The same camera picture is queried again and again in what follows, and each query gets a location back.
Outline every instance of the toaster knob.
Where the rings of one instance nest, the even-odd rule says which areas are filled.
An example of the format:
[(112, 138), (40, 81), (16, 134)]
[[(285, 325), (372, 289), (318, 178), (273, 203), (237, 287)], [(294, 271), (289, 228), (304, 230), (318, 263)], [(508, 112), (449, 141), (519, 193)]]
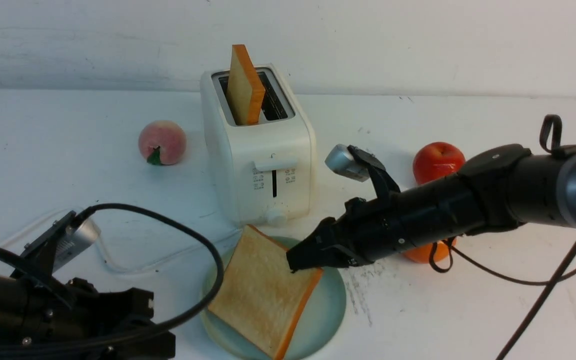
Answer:
[(288, 216), (286, 216), (282, 210), (273, 207), (265, 212), (265, 221), (267, 221), (269, 225), (279, 228), (286, 225)]

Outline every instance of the bread slice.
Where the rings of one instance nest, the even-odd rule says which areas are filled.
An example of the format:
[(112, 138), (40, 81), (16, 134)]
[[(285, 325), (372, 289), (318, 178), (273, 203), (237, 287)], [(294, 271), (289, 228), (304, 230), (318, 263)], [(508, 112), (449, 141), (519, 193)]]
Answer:
[(246, 46), (233, 45), (226, 100), (237, 125), (259, 123), (264, 95), (266, 95), (266, 88), (259, 79)]
[(251, 225), (244, 227), (208, 310), (272, 359), (283, 359), (320, 268), (291, 273), (288, 249)]

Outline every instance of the white table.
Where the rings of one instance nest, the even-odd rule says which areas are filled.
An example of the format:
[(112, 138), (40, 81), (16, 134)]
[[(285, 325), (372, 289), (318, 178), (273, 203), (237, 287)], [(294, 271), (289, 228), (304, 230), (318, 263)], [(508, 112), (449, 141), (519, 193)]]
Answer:
[[(540, 153), (542, 118), (555, 113), (564, 119), (563, 142), (576, 144), (576, 98), (308, 95), (299, 100), (317, 133), (318, 201), (310, 216), (286, 228), (263, 227), (270, 235), (303, 238), (323, 217), (340, 215), (345, 200), (374, 196), (370, 182), (326, 169), (323, 159), (338, 143), (374, 152), (404, 189), (414, 186), (414, 153), (432, 141), (453, 143), (466, 157), (512, 142)], [(137, 136), (157, 119), (176, 121), (188, 134), (189, 150), (178, 166), (151, 166), (139, 155)], [(218, 210), (202, 130), (198, 93), (0, 89), (0, 241), (48, 210), (110, 201), (146, 207), (222, 239), (234, 228)], [(127, 267), (195, 246), (137, 215), (100, 212), (94, 218), (113, 257)], [(545, 280), (575, 237), (573, 229), (526, 225), (460, 239), (458, 248), (505, 274)], [(230, 238), (218, 245), (224, 250), (233, 243)], [(78, 276), (100, 291), (154, 291), (154, 320), (162, 321), (197, 300), (210, 266), (205, 250), (189, 250), (158, 271), (118, 275), (90, 248), (55, 276), (62, 281)], [(399, 255), (342, 275), (352, 309), (329, 344), (329, 358), (491, 359), (540, 292), (498, 280), (460, 258), (445, 275)], [(198, 318), (174, 333), (179, 359), (227, 358)], [(508, 358), (576, 358), (576, 277), (556, 287)]]

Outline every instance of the white toaster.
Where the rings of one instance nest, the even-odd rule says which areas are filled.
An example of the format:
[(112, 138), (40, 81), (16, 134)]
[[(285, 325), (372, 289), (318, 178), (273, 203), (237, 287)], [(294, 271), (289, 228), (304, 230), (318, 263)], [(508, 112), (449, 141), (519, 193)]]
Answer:
[(272, 64), (255, 67), (265, 87), (259, 121), (237, 125), (226, 100), (228, 70), (201, 76), (209, 168), (226, 216), (238, 226), (282, 226), (313, 202), (315, 133), (286, 80)]

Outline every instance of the white power cord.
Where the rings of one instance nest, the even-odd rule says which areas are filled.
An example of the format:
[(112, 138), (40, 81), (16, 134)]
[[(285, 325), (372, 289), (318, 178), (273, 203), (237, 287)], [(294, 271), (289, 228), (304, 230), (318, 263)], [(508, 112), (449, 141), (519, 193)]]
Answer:
[[(235, 230), (229, 232), (228, 234), (220, 237), (218, 240), (211, 241), (211, 242), (213, 244), (217, 244), (217, 243), (220, 243), (224, 240), (230, 239), (234, 235), (240, 234), (241, 232), (242, 232), (242, 230), (235, 229)], [(193, 251), (204, 248), (204, 246), (201, 244), (191, 246), (188, 248), (183, 248), (183, 249), (175, 251), (173, 253), (169, 253), (168, 255), (165, 255), (164, 257), (161, 257), (159, 259), (153, 260), (151, 262), (147, 262), (146, 264), (135, 266), (134, 268), (126, 268), (124, 266), (119, 265), (112, 258), (112, 256), (110, 256), (110, 252), (108, 251), (108, 248), (106, 247), (106, 244), (104, 243), (103, 236), (99, 236), (99, 238), (96, 240), (96, 244), (99, 248), (99, 251), (101, 252), (101, 256), (103, 257), (103, 260), (105, 260), (105, 265), (108, 267), (108, 269), (110, 269), (111, 271), (116, 272), (118, 274), (126, 274), (126, 275), (137, 275), (137, 274), (144, 274), (146, 272), (151, 272), (151, 271), (155, 270), (155, 268), (160, 267), (160, 266), (166, 264), (167, 262), (170, 262), (171, 260), (175, 259), (176, 257), (178, 257), (180, 255), (189, 254), (189, 253), (192, 253)]]
[[(25, 228), (22, 228), (21, 230), (17, 231), (13, 235), (10, 235), (6, 239), (2, 240), (2, 242), (0, 242), (0, 248), (1, 249), (10, 248), (14, 244), (16, 244), (19, 240), (23, 239), (24, 237), (27, 237), (27, 235), (30, 234), (30, 232), (32, 232), (33, 230), (35, 230), (37, 227), (41, 226), (46, 221), (51, 220), (55, 215), (65, 213), (65, 212), (70, 212), (70, 211), (74, 211), (77, 214), (79, 214), (80, 212), (83, 211), (83, 208), (78, 207), (78, 206), (65, 207), (62, 209), (51, 210), (50, 212), (46, 212), (46, 214), (41, 215), (38, 219), (36, 219), (35, 221), (33, 221), (32, 223), (27, 225)], [(212, 241), (212, 243), (213, 244), (220, 243), (224, 240), (230, 239), (230, 237), (233, 237), (234, 235), (240, 234), (241, 232), (242, 232), (242, 230), (236, 228), (236, 229), (230, 231), (228, 234), (220, 237), (218, 240)], [(130, 275), (143, 274), (146, 272), (153, 271), (155, 268), (160, 267), (160, 266), (166, 264), (167, 262), (170, 262), (171, 260), (173, 260), (174, 258), (176, 258), (180, 255), (192, 253), (193, 251), (204, 248), (203, 245), (197, 244), (197, 245), (194, 245), (194, 246), (191, 246), (188, 248), (183, 248), (183, 249), (175, 251), (173, 253), (169, 253), (168, 255), (165, 255), (164, 257), (153, 260), (153, 261), (148, 262), (146, 264), (142, 264), (142, 265), (136, 266), (134, 268), (126, 268), (126, 267), (119, 265), (112, 258), (112, 256), (110, 256), (110, 252), (108, 251), (108, 248), (106, 247), (106, 244), (104, 243), (104, 238), (102, 235), (100, 235), (98, 237), (98, 239), (96, 240), (96, 244), (99, 248), (99, 251), (101, 252), (103, 259), (105, 260), (105, 264), (108, 267), (108, 269), (110, 269), (113, 272), (119, 273), (119, 274), (130, 274)]]
[(35, 221), (33, 221), (32, 223), (27, 225), (25, 228), (22, 228), (21, 230), (17, 231), (13, 235), (10, 235), (10, 237), (7, 237), (7, 239), (2, 240), (2, 242), (0, 242), (0, 248), (1, 249), (7, 249), (7, 248), (13, 246), (19, 240), (23, 239), (28, 234), (30, 234), (30, 232), (35, 230), (35, 228), (42, 225), (46, 221), (52, 219), (57, 214), (70, 212), (70, 211), (74, 211), (76, 213), (79, 213), (79, 212), (82, 212), (82, 210), (83, 209), (81, 207), (65, 207), (63, 209), (51, 210), (50, 212), (46, 212), (46, 214), (41, 215), (38, 219), (36, 219)]

